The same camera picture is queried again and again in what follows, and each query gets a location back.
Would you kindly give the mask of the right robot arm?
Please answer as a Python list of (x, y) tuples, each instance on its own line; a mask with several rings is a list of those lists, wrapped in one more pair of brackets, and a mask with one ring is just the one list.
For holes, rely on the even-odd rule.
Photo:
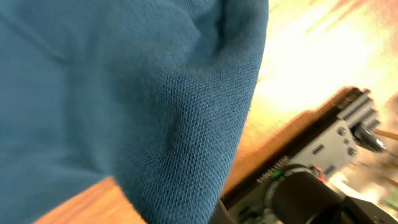
[(254, 187), (236, 188), (219, 200), (210, 223), (397, 223), (371, 202), (338, 195), (315, 171), (321, 169), (294, 164)]

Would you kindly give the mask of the blue polo shirt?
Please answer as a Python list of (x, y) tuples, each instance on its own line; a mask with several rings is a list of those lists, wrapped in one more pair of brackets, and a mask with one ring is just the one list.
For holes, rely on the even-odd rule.
[(1, 222), (33, 222), (110, 175), (148, 223), (208, 223), (268, 12), (257, 0), (3, 0)]

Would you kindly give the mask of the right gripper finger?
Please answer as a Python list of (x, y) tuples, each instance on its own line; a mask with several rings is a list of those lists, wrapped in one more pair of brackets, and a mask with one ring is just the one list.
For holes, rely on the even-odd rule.
[(213, 210), (209, 224), (236, 224), (230, 217), (227, 209), (225, 209), (222, 201), (218, 199), (217, 204)]

